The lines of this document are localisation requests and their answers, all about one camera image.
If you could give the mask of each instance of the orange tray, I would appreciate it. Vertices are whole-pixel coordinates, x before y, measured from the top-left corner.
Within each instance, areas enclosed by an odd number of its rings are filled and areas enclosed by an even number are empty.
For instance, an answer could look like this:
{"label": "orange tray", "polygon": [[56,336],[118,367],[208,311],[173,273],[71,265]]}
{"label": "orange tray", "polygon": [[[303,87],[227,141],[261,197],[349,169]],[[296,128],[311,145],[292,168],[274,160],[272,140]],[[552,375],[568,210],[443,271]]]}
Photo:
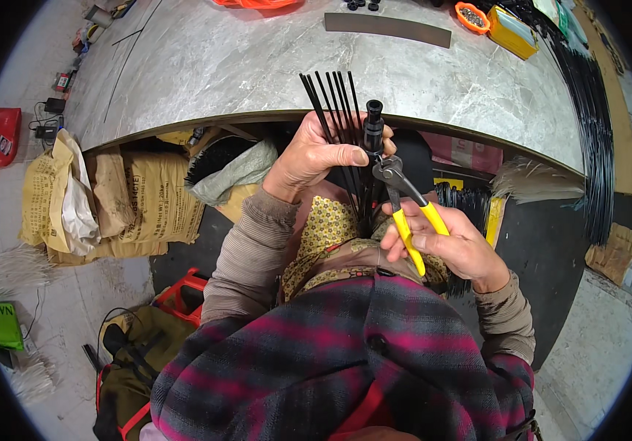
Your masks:
{"label": "orange tray", "polygon": [[[485,23],[485,26],[482,28],[479,28],[478,26],[466,20],[466,18],[463,17],[463,14],[461,14],[462,8],[470,9],[473,13],[475,13],[478,17],[482,19],[482,22]],[[477,32],[478,34],[482,35],[490,30],[490,21],[488,20],[488,17],[486,17],[485,14],[482,13],[482,11],[476,8],[474,5],[459,1],[458,3],[456,3],[456,15],[458,15],[458,19],[461,23],[463,23],[463,26],[465,26],[466,28],[470,29],[473,32]]]}

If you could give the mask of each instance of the left hand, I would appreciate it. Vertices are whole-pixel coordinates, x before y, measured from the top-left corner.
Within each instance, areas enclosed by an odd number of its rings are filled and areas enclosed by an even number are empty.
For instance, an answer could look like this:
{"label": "left hand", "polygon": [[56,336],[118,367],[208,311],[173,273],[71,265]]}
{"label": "left hand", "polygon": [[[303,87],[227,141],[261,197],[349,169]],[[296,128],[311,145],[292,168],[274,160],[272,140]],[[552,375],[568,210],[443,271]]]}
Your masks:
{"label": "left hand", "polygon": [[[336,125],[325,114],[331,136],[337,138]],[[363,120],[367,114],[360,112]],[[357,116],[353,112],[356,127]],[[394,132],[389,126],[382,131],[384,156],[394,154],[397,148],[392,143]],[[315,111],[309,112],[301,121],[294,139],[284,153],[276,160],[265,177],[262,188],[275,198],[285,202],[298,201],[299,194],[316,185],[328,174],[333,166],[367,166],[369,159],[363,149],[350,144],[329,144]]]}

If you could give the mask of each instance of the sleeve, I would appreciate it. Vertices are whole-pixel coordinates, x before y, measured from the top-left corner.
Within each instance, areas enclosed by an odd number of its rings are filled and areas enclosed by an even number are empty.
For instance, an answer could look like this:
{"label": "sleeve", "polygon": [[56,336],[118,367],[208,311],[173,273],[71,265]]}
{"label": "sleeve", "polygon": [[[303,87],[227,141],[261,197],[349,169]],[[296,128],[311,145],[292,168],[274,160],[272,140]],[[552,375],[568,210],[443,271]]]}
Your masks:
{"label": "sleeve", "polygon": [[531,306],[519,289],[517,275],[510,271],[509,282],[498,291],[475,293],[475,305],[480,334],[485,340],[482,356],[509,354],[531,365],[536,347]]}
{"label": "sleeve", "polygon": [[202,324],[226,317],[254,320],[269,310],[298,208],[262,187],[243,201],[243,215],[226,236],[203,290]]}

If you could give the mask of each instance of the gray marble countertop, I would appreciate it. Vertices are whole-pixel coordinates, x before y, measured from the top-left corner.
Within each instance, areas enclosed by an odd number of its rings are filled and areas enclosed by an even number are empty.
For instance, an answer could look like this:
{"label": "gray marble countertop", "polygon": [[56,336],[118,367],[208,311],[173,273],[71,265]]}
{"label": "gray marble countertop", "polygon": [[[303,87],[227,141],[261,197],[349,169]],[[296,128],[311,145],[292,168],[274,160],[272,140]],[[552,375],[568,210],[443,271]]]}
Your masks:
{"label": "gray marble countertop", "polygon": [[299,73],[352,71],[361,106],[376,98],[387,114],[499,137],[582,172],[574,109],[546,47],[523,61],[466,30],[451,9],[383,0],[376,12],[451,30],[444,49],[326,32],[324,12],[353,13],[339,0],[263,12],[210,0],[137,0],[86,54],[67,126],[88,150],[179,121],[306,110]]}

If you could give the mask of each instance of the pliers handle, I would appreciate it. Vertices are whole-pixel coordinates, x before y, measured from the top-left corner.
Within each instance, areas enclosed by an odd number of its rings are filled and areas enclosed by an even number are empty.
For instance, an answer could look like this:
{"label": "pliers handle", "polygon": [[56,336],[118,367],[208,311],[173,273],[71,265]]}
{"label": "pliers handle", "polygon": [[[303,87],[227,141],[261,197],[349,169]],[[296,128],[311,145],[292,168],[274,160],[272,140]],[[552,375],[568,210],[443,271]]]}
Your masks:
{"label": "pliers handle", "polygon": [[424,260],[421,258],[421,253],[411,244],[412,234],[411,230],[409,230],[409,224],[406,221],[404,210],[401,207],[399,192],[405,193],[419,205],[419,209],[424,213],[424,216],[426,216],[426,219],[428,219],[434,227],[437,234],[449,236],[448,228],[446,228],[443,219],[441,219],[434,205],[426,200],[406,176],[404,176],[404,173],[402,173],[402,161],[398,156],[392,155],[384,159],[380,158],[373,166],[373,176],[375,179],[387,185],[387,194],[392,204],[394,224],[404,242],[406,250],[409,252],[409,256],[411,256],[411,260],[414,261],[419,276],[423,276],[426,271],[424,268]]}

